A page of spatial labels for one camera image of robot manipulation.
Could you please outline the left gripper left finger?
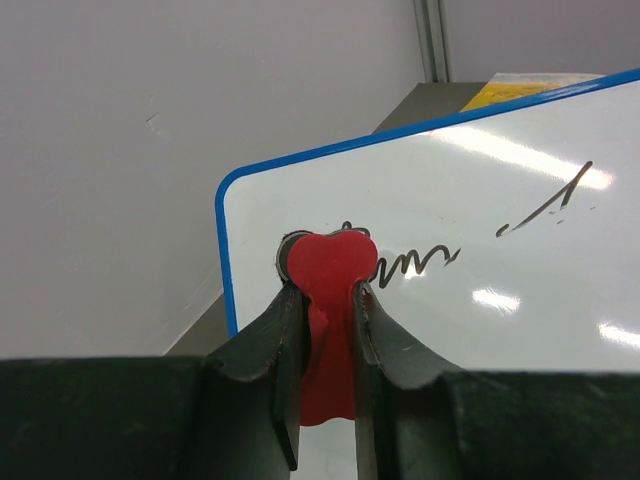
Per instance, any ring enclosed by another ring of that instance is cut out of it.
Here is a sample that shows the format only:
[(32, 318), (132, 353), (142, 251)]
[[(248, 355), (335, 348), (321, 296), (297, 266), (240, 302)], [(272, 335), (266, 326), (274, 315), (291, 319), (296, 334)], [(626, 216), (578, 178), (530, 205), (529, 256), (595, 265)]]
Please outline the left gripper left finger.
[(298, 466), (305, 302), (284, 285), (206, 356), (5, 360), (5, 479), (286, 479)]

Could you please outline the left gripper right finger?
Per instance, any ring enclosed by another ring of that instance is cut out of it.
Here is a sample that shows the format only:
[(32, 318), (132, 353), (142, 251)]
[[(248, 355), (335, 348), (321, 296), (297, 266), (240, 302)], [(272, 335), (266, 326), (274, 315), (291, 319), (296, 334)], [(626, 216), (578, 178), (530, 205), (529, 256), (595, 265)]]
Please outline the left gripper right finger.
[(632, 373), (461, 368), (381, 306), (352, 296), (357, 472), (362, 479), (635, 479)]

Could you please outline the red whiteboard eraser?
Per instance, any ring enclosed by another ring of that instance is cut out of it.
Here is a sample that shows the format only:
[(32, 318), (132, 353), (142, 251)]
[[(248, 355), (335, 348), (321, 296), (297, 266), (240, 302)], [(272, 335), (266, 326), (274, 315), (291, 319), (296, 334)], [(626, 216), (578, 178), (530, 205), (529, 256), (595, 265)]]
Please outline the red whiteboard eraser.
[(359, 231), (306, 234), (287, 256), (288, 277), (309, 300), (310, 358), (301, 382), (300, 424), (355, 418), (353, 293), (378, 260)]

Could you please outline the blue framed whiteboard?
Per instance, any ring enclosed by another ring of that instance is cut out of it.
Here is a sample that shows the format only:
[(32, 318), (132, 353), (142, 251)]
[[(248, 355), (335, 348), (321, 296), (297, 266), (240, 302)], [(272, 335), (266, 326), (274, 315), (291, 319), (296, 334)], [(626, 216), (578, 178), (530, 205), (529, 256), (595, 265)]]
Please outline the blue framed whiteboard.
[(367, 234), (383, 309), (469, 370), (639, 378), (639, 74), (231, 172), (215, 199), (229, 331), (306, 233)]

